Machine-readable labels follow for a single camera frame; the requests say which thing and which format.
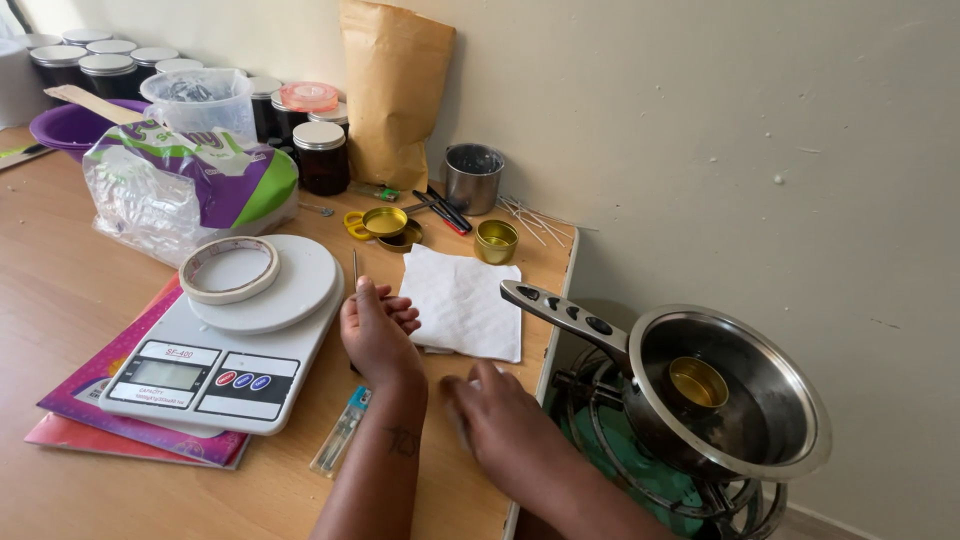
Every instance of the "masking tape roll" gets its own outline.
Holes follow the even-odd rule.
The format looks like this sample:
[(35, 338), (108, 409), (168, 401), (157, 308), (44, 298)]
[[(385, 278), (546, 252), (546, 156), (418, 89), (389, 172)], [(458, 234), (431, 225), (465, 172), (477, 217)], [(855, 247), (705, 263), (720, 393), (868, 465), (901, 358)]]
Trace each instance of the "masking tape roll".
[[(249, 282), (223, 290), (206, 290), (196, 283), (193, 278), (201, 266), (218, 255), (233, 250), (258, 250), (267, 255), (270, 261), (259, 276)], [(222, 238), (205, 244), (193, 252), (180, 266), (180, 287), (183, 294), (194, 302), (211, 306), (223, 306), (243, 302), (266, 290), (274, 284), (277, 274), (280, 273), (280, 257), (276, 248), (270, 242), (253, 236), (233, 236)]]

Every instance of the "plastic measuring jug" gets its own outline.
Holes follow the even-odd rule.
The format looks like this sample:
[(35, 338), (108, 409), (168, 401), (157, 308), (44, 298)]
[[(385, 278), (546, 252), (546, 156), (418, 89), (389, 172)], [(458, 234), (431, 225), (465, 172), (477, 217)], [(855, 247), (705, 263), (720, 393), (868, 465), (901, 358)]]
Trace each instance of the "plastic measuring jug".
[(143, 111), (147, 120), (175, 132), (209, 132), (224, 128), (256, 141), (253, 123), (253, 83), (239, 69), (183, 69), (160, 73), (140, 85), (153, 104)]

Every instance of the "purple bowl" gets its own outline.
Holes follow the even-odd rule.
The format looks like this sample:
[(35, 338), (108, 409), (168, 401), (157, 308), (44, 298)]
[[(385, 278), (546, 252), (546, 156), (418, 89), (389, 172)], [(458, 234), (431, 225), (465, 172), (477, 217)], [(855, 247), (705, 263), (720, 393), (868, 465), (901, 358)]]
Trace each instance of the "purple bowl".
[[(124, 109), (143, 112), (149, 103), (129, 99), (108, 99)], [(72, 103), (50, 109), (30, 123), (36, 142), (66, 152), (77, 163), (83, 162), (86, 151), (115, 126), (103, 116)]]

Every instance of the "brown paper bag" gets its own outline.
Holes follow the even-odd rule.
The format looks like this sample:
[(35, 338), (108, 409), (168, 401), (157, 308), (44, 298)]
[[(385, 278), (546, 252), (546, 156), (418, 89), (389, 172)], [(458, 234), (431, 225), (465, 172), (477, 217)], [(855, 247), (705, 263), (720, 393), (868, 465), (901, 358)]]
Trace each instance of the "brown paper bag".
[(425, 190), (423, 142), (437, 120), (456, 29), (410, 10), (343, 0), (340, 32), (351, 178)]

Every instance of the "tare button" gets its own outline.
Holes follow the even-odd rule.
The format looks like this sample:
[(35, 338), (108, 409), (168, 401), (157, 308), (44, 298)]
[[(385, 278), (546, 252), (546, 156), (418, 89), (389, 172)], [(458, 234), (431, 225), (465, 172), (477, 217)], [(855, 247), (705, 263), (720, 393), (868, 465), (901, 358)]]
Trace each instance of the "tare button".
[(250, 384), (250, 381), (253, 380), (253, 373), (245, 373), (237, 378), (233, 382), (234, 388), (243, 388), (244, 386)]
[(270, 384), (270, 376), (261, 375), (260, 377), (257, 377), (254, 382), (251, 383), (250, 390), (259, 390), (260, 388), (263, 388), (267, 384)]
[(226, 373), (224, 373), (223, 375), (217, 378), (216, 384), (217, 386), (223, 386), (224, 384), (229, 384), (229, 382), (231, 380), (236, 379), (236, 377), (237, 377), (237, 372), (227, 371)]

